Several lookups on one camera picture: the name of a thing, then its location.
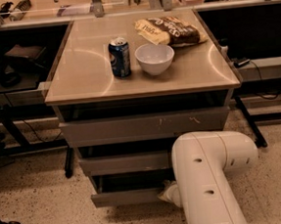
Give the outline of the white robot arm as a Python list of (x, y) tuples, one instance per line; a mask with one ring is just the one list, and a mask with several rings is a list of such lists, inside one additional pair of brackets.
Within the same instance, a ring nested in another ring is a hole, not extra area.
[(160, 199), (183, 208), (188, 224), (248, 224), (225, 172), (243, 172), (258, 159), (255, 142), (236, 131), (189, 132), (173, 144), (175, 181)]

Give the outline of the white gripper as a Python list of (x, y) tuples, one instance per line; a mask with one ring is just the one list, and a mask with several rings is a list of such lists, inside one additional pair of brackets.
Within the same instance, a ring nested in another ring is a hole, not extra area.
[(158, 194), (158, 198), (164, 202), (173, 203), (177, 207), (182, 207), (182, 199), (175, 181), (165, 180), (164, 189)]

